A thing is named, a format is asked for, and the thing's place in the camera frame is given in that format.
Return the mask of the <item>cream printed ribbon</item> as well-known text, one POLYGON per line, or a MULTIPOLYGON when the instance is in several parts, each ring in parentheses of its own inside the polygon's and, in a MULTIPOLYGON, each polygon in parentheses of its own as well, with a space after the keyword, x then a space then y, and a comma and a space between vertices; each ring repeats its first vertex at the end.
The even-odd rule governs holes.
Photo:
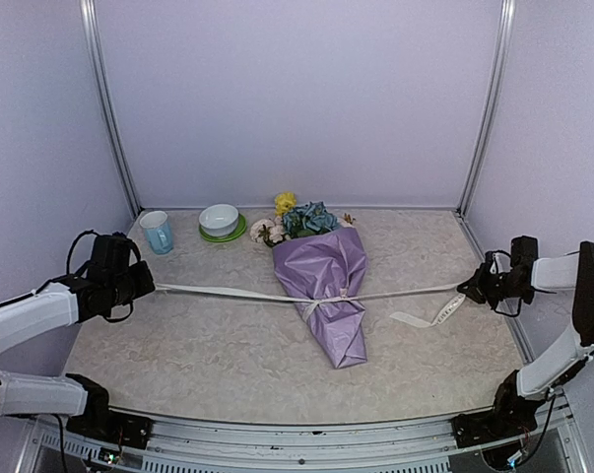
MULTIPOLYGON (((225 297, 233 299, 244 299, 251 301, 273 302, 273 303, 290 303, 290 304, 304 304, 304 309, 300 314, 304 322, 308 322, 314 311, 323 304, 339 304, 339 303, 363 303, 365 301, 406 298, 435 295, 441 293, 452 292, 456 289, 456 284, 445 286, 428 287, 423 289, 406 290, 398 292, 388 292, 379 294, 367 294, 358 296, 348 296, 342 293, 340 296, 330 298, 298 298, 280 295, 268 295, 253 291, 247 291, 229 287, 204 287, 204 286, 184 286, 173 284, 156 284, 156 290, 160 292, 178 292, 192 295, 211 296, 211 297, 225 297)), ((431 328, 442 324, 447 320, 457 309, 465 302, 466 296, 458 293, 447 304, 445 304, 433 318, 431 322, 420 319, 403 311, 395 311, 390 314, 390 317, 411 325, 416 328, 431 328)))

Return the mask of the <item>white ceramic bowl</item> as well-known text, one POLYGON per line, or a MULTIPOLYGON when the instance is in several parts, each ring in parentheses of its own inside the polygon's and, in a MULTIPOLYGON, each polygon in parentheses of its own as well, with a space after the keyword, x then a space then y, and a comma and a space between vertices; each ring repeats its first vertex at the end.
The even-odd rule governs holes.
POLYGON ((238 220, 239 212, 233 205, 216 204, 201 212, 199 225, 210 237, 225 237, 235 230, 238 220))

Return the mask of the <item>green plate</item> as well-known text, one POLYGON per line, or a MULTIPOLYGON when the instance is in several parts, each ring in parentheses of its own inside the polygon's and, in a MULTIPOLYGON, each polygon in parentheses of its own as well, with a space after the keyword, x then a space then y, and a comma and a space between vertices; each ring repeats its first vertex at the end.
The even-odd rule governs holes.
POLYGON ((202 226, 199 227, 199 234, 202 237, 202 239, 208 241, 208 242, 213 242, 213 243, 221 243, 221 242, 229 242, 229 241, 233 241, 235 239, 238 239, 239 237, 241 237, 247 229, 247 221, 246 218, 240 214, 238 216, 238 221, 237 221, 237 225, 234 228, 234 230, 229 233, 228 235, 225 236, 211 236, 209 235, 202 226))

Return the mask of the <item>purple wrapping paper sheet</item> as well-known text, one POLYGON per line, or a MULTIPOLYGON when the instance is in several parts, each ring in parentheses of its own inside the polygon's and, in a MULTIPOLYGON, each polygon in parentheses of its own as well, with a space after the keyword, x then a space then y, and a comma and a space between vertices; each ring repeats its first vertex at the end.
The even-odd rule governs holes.
POLYGON ((278 244, 274 272, 310 333, 335 369, 367 361, 362 322, 365 307, 355 297, 367 269, 356 229, 341 228, 278 244))

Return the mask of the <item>pink fake rose stems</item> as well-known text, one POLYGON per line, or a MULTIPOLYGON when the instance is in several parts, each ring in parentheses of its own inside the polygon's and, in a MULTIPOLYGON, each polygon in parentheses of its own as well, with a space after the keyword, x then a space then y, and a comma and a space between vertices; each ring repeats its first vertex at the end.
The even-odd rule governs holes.
MULTIPOLYGON (((340 224, 339 229, 352 228, 356 222, 350 214, 344 214, 341 217, 337 217, 337 219, 340 224)), ((284 230, 282 217, 277 217, 273 222, 268 219, 261 219, 255 222, 251 227, 249 234, 254 242, 264 243, 269 247, 274 247, 288 240, 292 240, 284 230)))

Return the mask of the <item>blue fake flower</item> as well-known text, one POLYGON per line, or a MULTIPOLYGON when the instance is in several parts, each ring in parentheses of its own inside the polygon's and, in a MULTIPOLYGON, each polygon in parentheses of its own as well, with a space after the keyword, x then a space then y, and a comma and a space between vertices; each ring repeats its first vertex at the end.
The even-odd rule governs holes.
POLYGON ((282 224, 292 239, 325 235, 340 228, 337 217, 322 201, 295 206, 282 217, 282 224))

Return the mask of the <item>yellow fake flower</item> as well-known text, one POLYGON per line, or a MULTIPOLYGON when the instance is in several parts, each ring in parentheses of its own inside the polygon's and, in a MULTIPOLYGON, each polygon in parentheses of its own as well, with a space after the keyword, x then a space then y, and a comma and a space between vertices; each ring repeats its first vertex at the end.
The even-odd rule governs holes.
POLYGON ((297 198, 293 192, 283 192, 275 197, 274 203, 275 215, 283 217, 297 205, 297 198))

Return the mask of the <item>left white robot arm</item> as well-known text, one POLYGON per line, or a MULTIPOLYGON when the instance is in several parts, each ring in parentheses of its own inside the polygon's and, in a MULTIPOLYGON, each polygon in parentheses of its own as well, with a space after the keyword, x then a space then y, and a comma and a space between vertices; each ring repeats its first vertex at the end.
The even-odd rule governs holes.
POLYGON ((78 325, 114 324, 155 289, 137 244, 123 233, 90 233, 90 257, 77 270, 0 303, 0 417, 51 414, 68 430, 101 439, 120 431, 108 391, 82 374, 65 374, 78 325))

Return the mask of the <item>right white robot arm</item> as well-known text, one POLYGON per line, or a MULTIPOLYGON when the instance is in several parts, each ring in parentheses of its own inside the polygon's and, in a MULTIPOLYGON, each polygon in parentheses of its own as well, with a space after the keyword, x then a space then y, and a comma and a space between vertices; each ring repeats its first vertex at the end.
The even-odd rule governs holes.
POLYGON ((453 419, 454 433, 465 444, 535 430, 538 409, 594 357, 594 242, 583 241, 563 256, 542 257, 536 238, 518 236, 505 252, 509 263, 505 271, 496 267, 500 255, 498 250, 487 252, 457 292, 492 311, 507 300, 524 307, 538 295, 570 293, 571 316, 553 343, 499 385, 490 409, 453 419))

